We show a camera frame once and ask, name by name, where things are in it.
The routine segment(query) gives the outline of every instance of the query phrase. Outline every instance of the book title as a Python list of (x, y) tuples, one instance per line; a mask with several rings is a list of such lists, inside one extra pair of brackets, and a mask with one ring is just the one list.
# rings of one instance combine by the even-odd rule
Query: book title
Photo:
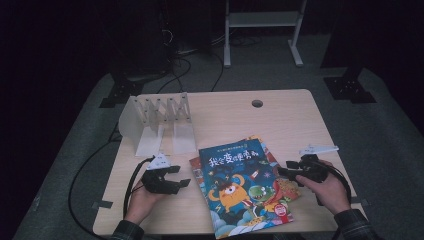
[(215, 167), (215, 166), (224, 165), (228, 163), (244, 161), (254, 156), (259, 156), (259, 153), (257, 153), (254, 150), (243, 150), (242, 152), (236, 153), (235, 155), (229, 153), (229, 151), (237, 150), (237, 149), (241, 150), (245, 147), (246, 146), (242, 145), (242, 146), (234, 146), (234, 147), (228, 147), (228, 148), (217, 150), (217, 152), (221, 152), (224, 154), (222, 155), (222, 157), (211, 157), (208, 161), (209, 166)]

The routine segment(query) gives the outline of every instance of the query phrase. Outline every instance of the white shelf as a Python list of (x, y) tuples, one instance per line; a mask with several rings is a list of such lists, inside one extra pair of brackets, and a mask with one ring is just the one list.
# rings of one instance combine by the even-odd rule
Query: white shelf
[(296, 66), (302, 67), (303, 61), (297, 50), (300, 26), (307, 0), (301, 0), (299, 11), (287, 12), (230, 12), (230, 0), (226, 1), (224, 66), (231, 66), (230, 28), (234, 27), (295, 27), (293, 38), (288, 41)]
[(296, 26), (299, 12), (230, 13), (229, 27), (287, 27)]

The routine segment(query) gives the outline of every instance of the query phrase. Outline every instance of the floor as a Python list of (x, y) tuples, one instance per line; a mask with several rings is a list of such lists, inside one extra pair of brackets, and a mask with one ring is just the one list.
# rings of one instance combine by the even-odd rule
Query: floor
[[(334, 100), (323, 79), (345, 69), (321, 69), (329, 35), (301, 36), (303, 67), (296, 67), (290, 36), (252, 38), (257, 44), (232, 48), (232, 66), (222, 67), (223, 48), (174, 60), (174, 75), (151, 81), (143, 94), (165, 92), (308, 89), (339, 147), (364, 210), (385, 239), (424, 235), (424, 139), (388, 92), (384, 81), (365, 69), (359, 81), (376, 103)], [(123, 105), (99, 108), (113, 79), (99, 79), (14, 239), (97, 239), (90, 233), (119, 141), (109, 141)], [(332, 233), (302, 234), (329, 239)]]

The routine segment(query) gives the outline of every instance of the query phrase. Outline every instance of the dark background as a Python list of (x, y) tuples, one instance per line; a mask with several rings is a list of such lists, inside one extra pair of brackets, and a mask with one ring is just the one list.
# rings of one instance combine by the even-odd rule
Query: dark background
[[(146, 24), (151, 19), (137, 18), (138, 8), (128, 7), (134, 1), (7, 0), (0, 4), (0, 36), (4, 36), (0, 40), (0, 232), (7, 239), (30, 207), (87, 96), (109, 72), (110, 62), (136, 49), (143, 58), (130, 62), (138, 70), (166, 66), (157, 57), (163, 56), (163, 49), (158, 50), (161, 54), (146, 52), (150, 46), (162, 46), (163, 39), (146, 37), (157, 29), (146, 29), (152, 26)], [(172, 29), (176, 38), (204, 46), (211, 36), (223, 33), (223, 0), (154, 4), (161, 10), (154, 16), (161, 19), (159, 26)], [(246, 0), (232, 1), (231, 6), (235, 10), (284, 10), (296, 8), (297, 3)], [(412, 0), (309, 1), (301, 34), (332, 33), (322, 67), (359, 62), (370, 69), (424, 132), (422, 6)], [(132, 45), (137, 40), (144, 41), (139, 48)], [(149, 65), (151, 60), (156, 64)]]

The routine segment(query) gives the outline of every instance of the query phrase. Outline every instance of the black sleeve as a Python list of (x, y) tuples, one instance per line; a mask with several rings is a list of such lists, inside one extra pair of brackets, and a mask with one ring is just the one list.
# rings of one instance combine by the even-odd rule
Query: black sleeve
[(345, 240), (382, 239), (358, 209), (351, 209), (334, 215)]
[(141, 240), (144, 230), (132, 222), (122, 220), (116, 227), (111, 240)]

